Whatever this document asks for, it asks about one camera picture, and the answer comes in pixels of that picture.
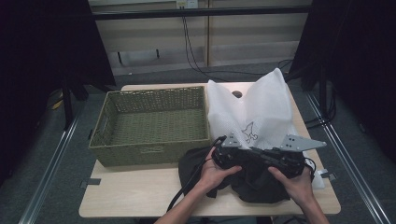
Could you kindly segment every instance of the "black fabric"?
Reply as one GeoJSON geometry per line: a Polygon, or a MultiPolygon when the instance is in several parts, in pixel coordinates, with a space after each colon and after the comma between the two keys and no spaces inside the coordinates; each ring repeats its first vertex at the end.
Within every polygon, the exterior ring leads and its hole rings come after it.
{"type": "MultiPolygon", "coordinates": [[[[191,149],[180,159],[178,163],[178,174],[183,188],[186,187],[194,171],[197,168],[202,168],[199,164],[209,150],[210,147],[191,149]]],[[[217,190],[231,185],[232,189],[238,193],[239,198],[247,203],[278,203],[290,199],[283,185],[268,172],[268,166],[264,163],[246,162],[242,164],[242,168],[240,172],[227,176],[207,196],[216,198],[217,190]]],[[[183,190],[185,195],[198,182],[201,176],[200,173],[201,171],[198,172],[198,175],[183,190]]]]}

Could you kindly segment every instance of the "hand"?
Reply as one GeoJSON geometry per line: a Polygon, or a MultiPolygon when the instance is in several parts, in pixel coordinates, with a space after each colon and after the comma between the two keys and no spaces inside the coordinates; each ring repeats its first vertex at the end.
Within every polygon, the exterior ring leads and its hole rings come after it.
{"type": "Polygon", "coordinates": [[[286,192],[298,205],[301,206],[302,204],[311,203],[315,200],[308,167],[304,168],[301,175],[292,179],[285,177],[282,172],[275,167],[269,167],[268,171],[285,186],[286,192]]]}
{"type": "Polygon", "coordinates": [[[212,147],[209,154],[207,154],[206,163],[202,167],[201,179],[195,185],[197,188],[203,188],[205,193],[217,187],[227,175],[233,175],[242,170],[241,166],[234,166],[227,170],[219,168],[212,160],[214,150],[215,147],[212,147]]]}

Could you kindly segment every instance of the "person's left hand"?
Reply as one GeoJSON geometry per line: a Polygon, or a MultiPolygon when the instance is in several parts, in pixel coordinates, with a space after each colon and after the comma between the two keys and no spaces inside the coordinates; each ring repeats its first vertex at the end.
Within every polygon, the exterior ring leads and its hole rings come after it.
{"type": "Polygon", "coordinates": [[[215,147],[212,147],[209,154],[207,154],[207,157],[205,158],[206,163],[202,167],[201,171],[201,179],[195,185],[195,187],[204,188],[206,193],[217,187],[227,175],[233,175],[242,170],[241,166],[234,166],[227,170],[223,170],[218,167],[212,160],[212,153],[214,150],[215,147]]]}

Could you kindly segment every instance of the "black horizontal bar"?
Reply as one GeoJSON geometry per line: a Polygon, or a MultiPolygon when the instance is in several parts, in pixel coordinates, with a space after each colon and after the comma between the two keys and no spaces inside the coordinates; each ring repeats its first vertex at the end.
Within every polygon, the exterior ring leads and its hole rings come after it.
{"type": "Polygon", "coordinates": [[[92,15],[93,18],[97,21],[104,21],[104,20],[107,21],[107,20],[171,18],[171,17],[307,13],[311,9],[313,9],[313,7],[311,6],[189,8],[189,9],[166,9],[166,10],[150,10],[150,11],[94,12],[92,13],[92,15]]]}

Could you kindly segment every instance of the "table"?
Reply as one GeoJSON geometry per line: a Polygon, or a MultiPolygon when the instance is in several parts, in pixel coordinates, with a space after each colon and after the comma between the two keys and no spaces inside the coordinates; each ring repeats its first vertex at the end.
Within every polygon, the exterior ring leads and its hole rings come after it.
{"type": "MultiPolygon", "coordinates": [[[[252,82],[221,83],[230,91],[247,91],[252,82]]],[[[129,85],[123,91],[205,86],[205,83],[129,85]]],[[[290,94],[293,122],[300,136],[309,137],[297,105],[290,94]]],[[[307,151],[318,169],[323,169],[318,153],[307,151]]],[[[100,178],[100,185],[89,185],[79,214],[82,217],[161,217],[180,190],[177,164],[104,167],[96,161],[91,178],[100,178]]],[[[314,190],[325,214],[341,210],[332,185],[324,179],[325,189],[314,190]]],[[[195,217],[282,216],[301,214],[294,201],[280,203],[245,203],[230,187],[220,190],[216,199],[204,197],[192,213],[195,217]]]]}

